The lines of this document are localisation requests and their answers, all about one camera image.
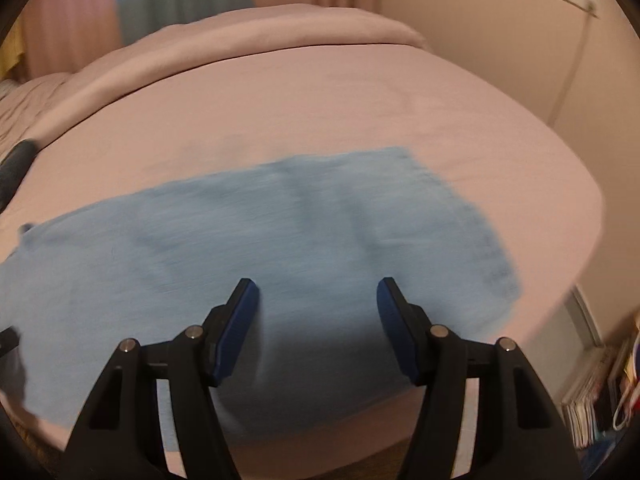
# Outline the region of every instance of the metal pin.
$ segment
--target metal pin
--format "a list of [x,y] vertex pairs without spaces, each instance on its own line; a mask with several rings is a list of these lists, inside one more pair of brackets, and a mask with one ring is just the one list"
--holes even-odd
[[509,337],[501,337],[500,341],[498,341],[498,343],[507,352],[511,352],[511,351],[515,350],[518,347],[518,345],[516,345],[516,342],[513,339],[509,338]]
[[434,337],[446,337],[449,335],[449,329],[444,325],[431,325],[429,332]]
[[135,339],[123,339],[118,345],[118,348],[121,352],[131,352],[137,346],[137,344],[138,343]]
[[189,339],[197,339],[204,333],[204,329],[200,325],[191,325],[184,331],[184,335]]

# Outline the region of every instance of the blue towel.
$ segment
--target blue towel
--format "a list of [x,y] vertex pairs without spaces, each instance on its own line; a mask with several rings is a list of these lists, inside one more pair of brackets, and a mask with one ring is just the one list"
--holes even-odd
[[[303,430],[412,387],[378,319],[384,276],[468,338],[495,330],[518,295],[482,215],[401,148],[105,200],[31,227],[0,266],[0,328],[22,333],[0,384],[71,427],[121,339],[171,339],[248,277],[262,299],[212,391],[223,429],[232,442]],[[170,431],[164,390],[161,406]]]

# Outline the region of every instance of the pink blanket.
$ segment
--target pink blanket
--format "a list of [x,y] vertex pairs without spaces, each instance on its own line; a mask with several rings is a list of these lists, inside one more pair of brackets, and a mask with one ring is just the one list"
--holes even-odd
[[290,5],[243,9],[172,25],[115,50],[69,78],[28,131],[43,149],[117,99],[205,64],[315,45],[424,47],[408,26],[360,9]]

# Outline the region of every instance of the blue gripper pad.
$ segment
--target blue gripper pad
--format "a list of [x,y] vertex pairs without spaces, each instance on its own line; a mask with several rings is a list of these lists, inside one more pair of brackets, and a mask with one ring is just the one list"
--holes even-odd
[[242,296],[238,299],[216,346],[215,366],[211,374],[216,384],[220,384],[233,373],[244,338],[258,310],[260,289],[252,280],[246,282]]
[[380,280],[376,293],[380,321],[386,337],[394,349],[401,372],[415,384],[420,377],[417,362],[418,345],[412,337],[409,327],[404,322],[398,304],[394,300],[385,280],[386,278]]

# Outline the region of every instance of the white wall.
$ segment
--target white wall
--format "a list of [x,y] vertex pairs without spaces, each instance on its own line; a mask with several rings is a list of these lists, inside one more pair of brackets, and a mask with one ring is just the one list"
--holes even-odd
[[540,332],[527,341],[522,351],[545,385],[546,390],[560,404],[567,380],[584,354],[585,345],[567,309],[556,310]]
[[[381,8],[423,33],[436,54],[544,121],[577,57],[586,18],[562,0],[381,0]],[[606,336],[640,304],[640,40],[615,0],[600,0],[588,27],[554,129],[606,199],[604,237],[580,280]]]

